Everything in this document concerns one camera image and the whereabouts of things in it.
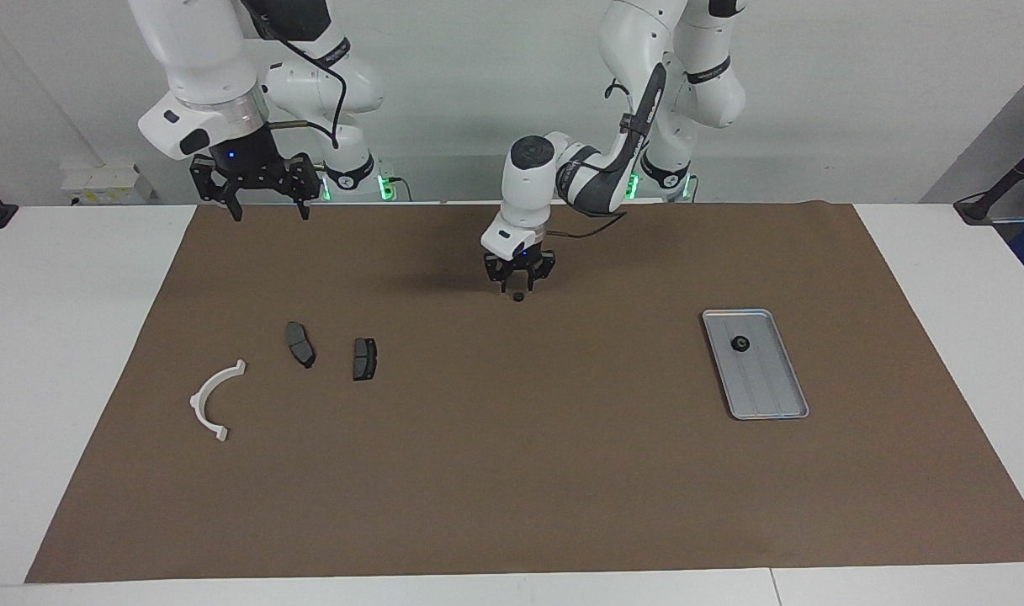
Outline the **silver metal tray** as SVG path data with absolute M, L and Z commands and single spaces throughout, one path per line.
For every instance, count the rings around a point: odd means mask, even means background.
M 703 311 L 701 318 L 731 417 L 738 421 L 808 417 L 810 407 L 770 311 L 712 308 Z M 735 335 L 745 335 L 751 340 L 746 352 L 731 348 L 730 341 Z

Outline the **curved dark brake pad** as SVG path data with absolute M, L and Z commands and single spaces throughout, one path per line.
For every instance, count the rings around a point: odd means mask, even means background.
M 311 369 L 316 361 L 316 351 L 308 337 L 306 327 L 299 322 L 289 322 L 285 327 L 285 341 L 289 352 L 293 358 L 303 365 Z

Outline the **brown table mat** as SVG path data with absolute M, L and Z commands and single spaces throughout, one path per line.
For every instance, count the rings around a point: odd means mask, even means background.
M 27 582 L 1024 561 L 853 207 L 635 206 L 523 302 L 482 268 L 494 214 L 196 210 Z M 712 308 L 773 314 L 808 417 L 731 417 Z M 238 359 L 220 444 L 188 400 Z

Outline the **black slanted stand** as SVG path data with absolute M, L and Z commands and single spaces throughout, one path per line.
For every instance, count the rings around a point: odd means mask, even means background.
M 958 202 L 954 202 L 952 206 L 966 224 L 973 224 L 973 226 L 991 224 L 992 221 L 988 217 L 994 205 L 999 202 L 1001 197 L 1023 181 L 1024 157 L 1016 165 L 1013 165 L 991 188 L 984 192 L 964 197 Z

